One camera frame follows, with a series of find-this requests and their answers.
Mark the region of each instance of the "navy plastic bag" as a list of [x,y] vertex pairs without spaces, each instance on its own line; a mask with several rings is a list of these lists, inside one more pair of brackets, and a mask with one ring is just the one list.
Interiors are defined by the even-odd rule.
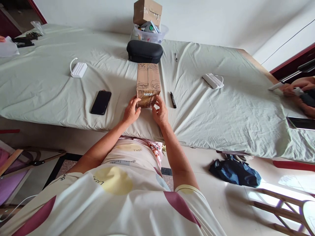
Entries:
[[227,160],[215,160],[209,171],[225,182],[250,187],[258,187],[262,179],[248,163],[237,161],[233,155]]

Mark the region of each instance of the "smartphone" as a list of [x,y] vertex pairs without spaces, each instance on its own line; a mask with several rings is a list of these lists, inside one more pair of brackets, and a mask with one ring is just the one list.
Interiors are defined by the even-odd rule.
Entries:
[[315,130],[315,120],[297,117],[287,117],[289,123],[297,129]]
[[111,95],[111,92],[99,91],[92,106],[91,114],[104,115]]

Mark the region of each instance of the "phone in hand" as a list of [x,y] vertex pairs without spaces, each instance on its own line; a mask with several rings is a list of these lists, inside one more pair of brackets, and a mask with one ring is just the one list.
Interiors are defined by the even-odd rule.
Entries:
[[91,114],[104,115],[112,93],[108,91],[99,91],[91,109]]

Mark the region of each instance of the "light green bedsheet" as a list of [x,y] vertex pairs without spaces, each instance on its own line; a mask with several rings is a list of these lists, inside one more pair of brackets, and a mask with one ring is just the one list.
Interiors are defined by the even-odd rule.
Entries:
[[[128,61],[126,51],[130,37],[43,27],[47,35],[34,41],[35,46],[20,48],[18,56],[0,58],[0,115],[80,129],[112,129],[136,93],[137,63]],[[291,129],[286,121],[288,115],[305,116],[268,91],[272,83],[236,49],[171,40],[162,46],[161,96],[182,145],[315,162],[315,131]],[[88,65],[82,79],[70,76],[74,57]],[[201,78],[210,72],[224,77],[223,88],[213,90]],[[112,92],[105,115],[90,114],[103,89]],[[150,109],[142,109],[124,135],[163,140]]]

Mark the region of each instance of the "small cardboard box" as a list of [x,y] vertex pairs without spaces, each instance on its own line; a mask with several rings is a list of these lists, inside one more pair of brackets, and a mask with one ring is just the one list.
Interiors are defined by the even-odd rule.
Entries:
[[151,108],[156,102],[154,96],[159,95],[160,92],[158,65],[138,63],[137,98],[141,98],[141,101],[137,103],[137,107]]
[[139,0],[134,3],[134,24],[142,25],[147,21],[159,26],[162,6],[153,0]]

